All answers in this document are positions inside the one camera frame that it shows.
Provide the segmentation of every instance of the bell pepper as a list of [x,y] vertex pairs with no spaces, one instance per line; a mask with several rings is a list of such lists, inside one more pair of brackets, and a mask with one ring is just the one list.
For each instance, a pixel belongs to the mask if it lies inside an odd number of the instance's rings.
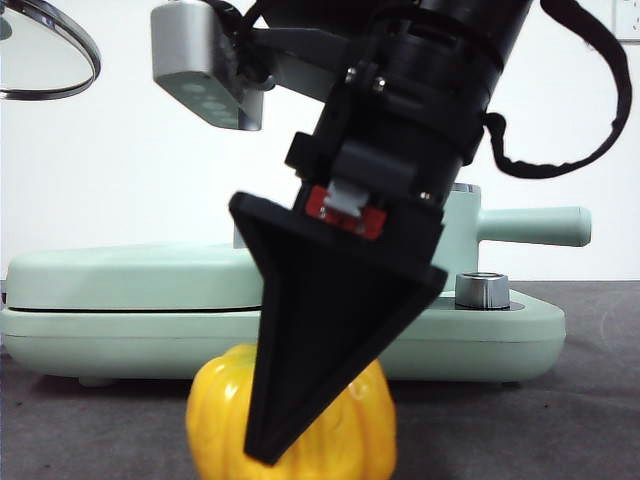
[[243,451],[255,345],[204,365],[187,402],[189,447],[202,480],[388,480],[396,464],[395,407],[371,363],[273,466]]

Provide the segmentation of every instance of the appliance handle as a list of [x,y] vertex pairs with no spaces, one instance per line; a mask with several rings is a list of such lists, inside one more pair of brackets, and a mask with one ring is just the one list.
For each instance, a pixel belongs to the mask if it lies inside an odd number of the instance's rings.
[[584,247],[591,241],[591,212],[584,207],[482,211],[482,240]]

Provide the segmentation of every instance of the glass lid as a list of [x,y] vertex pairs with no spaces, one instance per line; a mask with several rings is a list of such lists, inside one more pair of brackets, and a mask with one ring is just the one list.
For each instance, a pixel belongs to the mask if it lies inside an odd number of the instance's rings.
[[0,0],[0,98],[69,97],[99,73],[95,43],[60,10],[42,0]]

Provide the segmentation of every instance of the gray table surface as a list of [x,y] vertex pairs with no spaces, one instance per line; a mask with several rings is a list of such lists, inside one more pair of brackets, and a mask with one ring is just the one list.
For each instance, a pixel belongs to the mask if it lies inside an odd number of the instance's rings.
[[[394,480],[640,479],[640,282],[513,287],[565,310],[557,365],[521,385],[392,382]],[[85,389],[3,352],[2,478],[195,480],[189,385]]]

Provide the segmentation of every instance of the red component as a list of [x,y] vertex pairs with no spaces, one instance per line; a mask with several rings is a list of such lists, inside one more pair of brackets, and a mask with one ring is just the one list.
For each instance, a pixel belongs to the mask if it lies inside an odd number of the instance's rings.
[[325,207],[324,199],[327,195],[329,192],[326,189],[315,185],[311,189],[311,195],[305,207],[307,215],[367,240],[375,240],[382,234],[382,227],[387,220],[387,212],[367,205],[362,209],[362,218],[355,218]]

